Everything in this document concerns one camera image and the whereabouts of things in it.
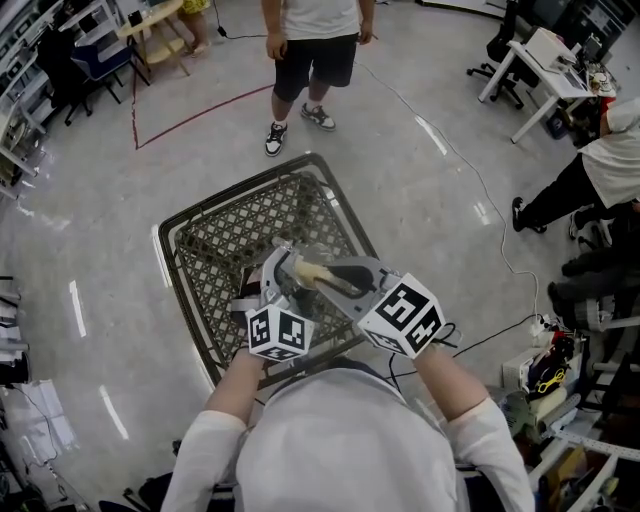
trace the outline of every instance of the wire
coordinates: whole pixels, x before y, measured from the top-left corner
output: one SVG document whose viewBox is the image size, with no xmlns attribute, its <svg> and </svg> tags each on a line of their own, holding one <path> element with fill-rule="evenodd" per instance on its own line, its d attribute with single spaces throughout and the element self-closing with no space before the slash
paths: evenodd
<svg viewBox="0 0 640 512">
<path fill-rule="evenodd" d="M 511 263 L 509 263 L 509 260 L 507 259 L 507 257 L 504 254 L 504 246 L 505 243 L 507 241 L 507 228 L 508 228 L 508 223 L 506 221 L 506 219 L 504 218 L 504 216 L 502 215 L 502 213 L 500 212 L 500 210 L 498 209 L 498 207 L 496 206 L 496 203 L 493 202 L 493 199 L 491 198 L 491 194 L 489 194 L 489 189 L 487 188 L 487 184 L 485 183 L 484 179 L 482 178 L 482 174 L 480 174 L 480 171 L 478 171 L 478 169 L 476 169 L 473 165 L 471 165 L 471 163 L 469 162 L 469 160 L 467 160 L 457 149 L 456 147 L 451 143 L 451 141 L 447 138 L 447 136 L 442 132 L 442 130 L 440 128 L 438 128 L 437 125 L 433 124 L 432 122 L 428 121 L 427 119 L 424 118 L 424 116 L 422 116 L 421 114 L 419 114 L 416 109 L 414 109 L 411 104 L 404 99 L 404 97 L 402 96 L 402 94 L 400 94 L 396 89 L 394 89 L 393 87 L 391 87 L 389 84 L 387 84 L 386 82 L 384 82 L 382 79 L 378 78 L 376 76 L 376 74 L 371 71 L 366 65 L 362 64 L 361 62 L 357 62 L 356 64 L 358 64 L 359 66 L 362 66 L 364 69 L 367 70 L 367 72 L 374 78 L 374 80 L 376 80 L 378 83 L 382 84 L 384 87 L 386 87 L 387 89 L 389 89 L 393 94 L 396 95 L 396 97 L 402 102 L 404 103 L 404 105 L 411 111 L 413 112 L 416 116 L 418 116 L 420 119 L 423 119 L 426 123 L 428 123 L 429 125 L 433 126 L 437 132 L 442 136 L 442 138 L 445 140 L 445 142 L 447 144 L 449 144 L 449 147 L 451 147 L 451 149 L 453 150 L 453 152 L 458 155 L 469 167 L 471 167 L 475 173 L 477 174 L 478 178 L 480 179 L 480 183 L 482 183 L 482 188 L 484 188 L 484 193 L 487 196 L 487 199 L 489 200 L 489 202 L 491 203 L 491 205 L 495 208 L 496 212 L 498 212 L 498 216 L 500 217 L 500 219 L 502 220 L 503 224 L 504 224 L 504 231 L 502 232 L 502 244 L 500 245 L 500 253 L 502 254 L 502 259 L 504 260 L 504 262 L 506 263 L 507 267 L 509 268 L 509 270 L 511 271 L 512 274 L 514 275 L 531 275 L 533 277 L 533 280 L 535 282 L 536 285 L 536 291 L 535 291 L 535 295 L 533 297 L 533 316 L 537 317 L 538 316 L 538 292 L 540 289 L 540 285 L 538 282 L 538 276 L 532 272 L 531 270 L 515 270 L 513 268 L 513 266 L 511 265 Z"/>
<path fill-rule="evenodd" d="M 229 36 L 227 35 L 227 31 L 222 28 L 222 25 L 220 24 L 220 13 L 218 12 L 218 6 L 216 4 L 216 0 L 213 0 L 213 8 L 216 11 L 216 22 L 218 23 L 218 34 L 220 34 L 222 37 L 226 38 L 226 39 L 251 39 L 254 37 L 267 37 L 265 34 L 254 34 L 254 35 L 250 35 L 250 36 Z"/>
<path fill-rule="evenodd" d="M 471 345 L 471 346 L 469 346 L 469 347 L 467 347 L 467 348 L 465 348 L 465 349 L 461 350 L 460 352 L 458 352 L 458 353 L 454 354 L 454 355 L 453 355 L 453 357 L 454 357 L 454 358 L 456 358 L 456 357 L 458 357 L 458 356 L 460 356 L 460 355 L 464 354 L 465 352 L 467 352 L 467 351 L 471 350 L 472 348 L 475 348 L 475 347 L 477 347 L 478 345 L 482 345 L 483 343 L 486 343 L 487 341 L 489 341 L 489 340 L 491 340 L 491 339 L 493 339 L 493 338 L 496 338 L 497 336 L 500 336 L 501 334 L 504 334 L 505 332 L 510 331 L 511 329 L 514 329 L 514 328 L 516 328 L 516 327 L 518 327 L 518 326 L 522 325 L 522 324 L 523 324 L 523 323 L 525 323 L 527 320 L 529 320 L 530 318 L 533 318 L 533 317 L 535 317 L 535 316 L 540 316 L 540 317 L 542 317 L 542 315 L 538 315 L 538 314 L 536 314 L 536 315 L 529 315 L 529 316 L 526 316 L 525 318 L 523 318 L 522 320 L 520 320 L 518 323 L 513 324 L 513 325 L 510 325 L 509 327 L 505 327 L 505 328 L 504 328 L 504 329 L 502 329 L 501 331 L 498 331 L 497 333 L 492 334 L 491 336 L 489 336 L 489 337 L 487 337 L 487 338 L 485 338 L 485 339 L 483 339 L 483 340 L 481 340 L 481 341 L 479 341 L 479 342 L 477 342 L 477 343 L 474 343 L 473 345 Z M 414 373 L 418 373 L 418 371 L 417 371 L 417 370 L 413 370 L 413 371 L 411 371 L 411 372 L 400 373 L 400 374 L 396 375 L 396 374 L 394 373 L 394 371 L 393 371 L 393 359 L 394 359 L 394 357 L 395 357 L 395 354 L 392 354 L 392 355 L 391 355 L 391 357 L 389 358 L 389 373 L 390 373 L 390 375 L 389 375 L 388 377 L 386 377 L 386 380 L 391 379 L 391 380 L 393 381 L 394 385 L 396 386 L 396 388 L 398 389 L 398 391 L 400 391 L 400 387 L 398 386 L 398 379 L 399 379 L 400 377 L 406 377 L 407 375 L 413 375 Z"/>
</svg>

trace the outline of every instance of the desk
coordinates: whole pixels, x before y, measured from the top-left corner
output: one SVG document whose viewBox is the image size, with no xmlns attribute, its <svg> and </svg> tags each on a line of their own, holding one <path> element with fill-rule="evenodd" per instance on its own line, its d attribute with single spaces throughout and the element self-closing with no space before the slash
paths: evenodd
<svg viewBox="0 0 640 512">
<path fill-rule="evenodd" d="M 135 27 L 131 26 L 131 23 L 128 21 L 116 32 L 116 35 L 120 39 L 126 39 L 127 37 L 133 37 L 135 34 L 140 34 L 140 48 L 142 49 L 142 58 L 149 64 L 156 64 L 163 60 L 168 59 L 169 57 L 173 57 L 176 63 L 180 66 L 184 74 L 189 76 L 189 72 L 187 68 L 184 67 L 182 60 L 180 59 L 180 50 L 184 47 L 185 42 L 182 39 L 180 33 L 173 26 L 173 23 L 169 19 L 174 12 L 176 12 L 180 7 L 182 7 L 183 0 L 167 0 L 161 4 L 158 4 L 152 8 L 151 13 L 143 18 L 142 22 Z M 177 39 L 173 39 L 172 41 L 168 41 L 165 35 L 162 33 L 162 29 L 158 26 L 161 21 L 164 21 L 165 24 L 176 34 Z M 158 35 L 160 42 L 162 43 L 163 48 L 147 55 L 147 51 L 144 44 L 144 34 L 142 31 L 148 28 L 153 33 Z"/>
<path fill-rule="evenodd" d="M 531 70 L 538 75 L 538 77 L 540 77 L 540 80 L 551 91 L 551 97 L 545 101 L 538 111 L 531 116 L 531 119 L 529 119 L 524 126 L 520 128 L 513 137 L 511 137 L 511 142 L 514 144 L 518 142 L 533 125 L 540 121 L 542 116 L 553 108 L 559 99 L 568 100 L 595 97 L 595 94 L 593 94 L 586 85 L 584 88 L 576 86 L 572 84 L 564 74 L 554 73 L 543 69 L 520 43 L 516 41 L 509 41 L 509 46 L 511 47 L 511 50 L 509 50 L 509 53 L 496 70 L 496 73 L 491 77 L 487 86 L 480 93 L 480 96 L 478 96 L 478 100 L 480 102 L 484 102 L 489 93 L 498 85 L 498 81 L 507 72 L 507 69 L 509 69 L 513 59 L 516 57 L 522 59 L 522 61 L 529 66 Z M 583 84 L 582 80 L 579 79 L 575 73 L 573 75 L 580 84 Z"/>
</svg>

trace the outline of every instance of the glossy tile floor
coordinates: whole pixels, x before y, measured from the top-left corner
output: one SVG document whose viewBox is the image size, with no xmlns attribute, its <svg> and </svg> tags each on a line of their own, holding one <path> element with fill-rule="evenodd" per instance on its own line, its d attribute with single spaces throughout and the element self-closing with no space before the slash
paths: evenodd
<svg viewBox="0 0 640 512">
<path fill-rule="evenodd" d="M 230 35 L 263 31 L 258 3 L 219 7 Z M 466 76 L 465 69 L 486 60 L 485 44 L 498 30 L 496 22 L 400 3 L 377 7 L 375 30 L 379 41 L 361 48 L 358 62 L 444 132 L 479 170 L 503 215 L 513 196 L 532 198 L 573 158 L 570 142 L 553 141 L 541 126 L 518 145 L 510 142 L 531 115 L 530 102 L 516 111 L 508 99 L 477 101 L 485 82 Z M 263 47 L 262 39 L 216 36 L 206 57 L 187 60 L 189 78 L 171 66 L 159 68 L 152 86 L 139 84 L 137 91 L 140 143 L 270 84 L 272 64 Z M 361 65 L 351 87 L 327 98 L 338 131 L 323 133 L 293 112 L 287 146 L 275 159 L 263 152 L 268 91 L 203 115 L 136 151 L 127 78 L 118 90 L 122 105 L 102 95 L 92 117 L 80 112 L 69 128 L 55 119 L 41 146 L 40 175 L 25 179 L 30 186 L 19 202 L 0 205 L 1 268 L 19 282 L 22 335 L 31 344 L 34 385 L 25 391 L 51 416 L 59 453 L 53 465 L 70 495 L 78 492 L 95 506 L 169 471 L 171 441 L 184 433 L 211 389 L 173 290 L 164 285 L 152 227 L 305 151 L 327 160 L 383 261 L 410 271 L 439 297 L 464 333 L 462 346 L 532 312 L 533 278 L 506 267 L 500 254 L 503 223 L 476 172 Z M 577 252 L 565 229 L 559 222 L 544 236 L 507 233 L 505 253 L 514 268 L 539 277 L 541 312 L 550 312 L 546 285 Z M 77 290 L 82 327 L 70 287 Z M 529 341 L 524 325 L 461 361 L 497 384 L 500 364 Z M 353 355 L 387 374 L 387 354 L 360 347 Z M 409 368 L 407 361 L 396 363 L 398 373 Z M 411 398 L 427 402 L 411 377 L 401 385 Z M 18 460 L 52 457 L 37 411 L 15 391 L 2 399 Z M 57 500 L 49 472 L 36 466 L 31 471 L 47 497 Z"/>
</svg>

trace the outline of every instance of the white t-shirt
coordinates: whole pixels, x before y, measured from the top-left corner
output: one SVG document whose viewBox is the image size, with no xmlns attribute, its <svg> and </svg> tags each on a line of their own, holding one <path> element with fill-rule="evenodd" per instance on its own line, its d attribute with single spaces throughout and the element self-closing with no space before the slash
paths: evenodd
<svg viewBox="0 0 640 512">
<path fill-rule="evenodd" d="M 580 150 L 584 170 L 607 208 L 640 196 L 640 98 L 607 111 L 611 134 Z"/>
<path fill-rule="evenodd" d="M 391 386 L 340 368 L 274 396 L 240 447 L 245 430 L 228 414 L 200 413 L 182 441 L 162 512 L 203 512 L 236 448 L 236 510 L 467 511 L 454 459 L 478 466 L 505 510 L 534 510 L 522 458 L 490 399 L 449 423 L 445 435 Z"/>
<path fill-rule="evenodd" d="M 281 27 L 285 37 L 331 39 L 360 32 L 356 0 L 283 0 Z"/>
</svg>

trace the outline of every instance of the sneaker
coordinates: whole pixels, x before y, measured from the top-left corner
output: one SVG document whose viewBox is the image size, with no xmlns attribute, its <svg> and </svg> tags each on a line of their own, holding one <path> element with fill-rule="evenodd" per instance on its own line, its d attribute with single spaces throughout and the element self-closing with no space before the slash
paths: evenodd
<svg viewBox="0 0 640 512">
<path fill-rule="evenodd" d="M 302 105 L 300 115 L 305 119 L 309 119 L 318 125 L 318 128 L 322 128 L 327 132 L 332 132 L 336 129 L 336 123 L 322 108 L 322 105 L 318 105 L 313 110 L 307 110 L 307 104 Z"/>
<path fill-rule="evenodd" d="M 529 228 L 535 231 L 536 233 L 544 233 L 547 230 L 547 226 L 525 226 L 522 224 L 520 220 L 520 214 L 524 210 L 526 204 L 524 203 L 524 199 L 521 197 L 516 197 L 511 202 L 511 222 L 513 224 L 513 230 L 516 233 L 519 233 L 524 228 Z"/>
<path fill-rule="evenodd" d="M 264 143 L 264 152 L 267 156 L 276 156 L 282 150 L 284 144 L 284 138 L 287 135 L 287 127 L 280 126 L 276 123 L 271 123 L 271 130 L 269 130 L 269 136 Z"/>
</svg>

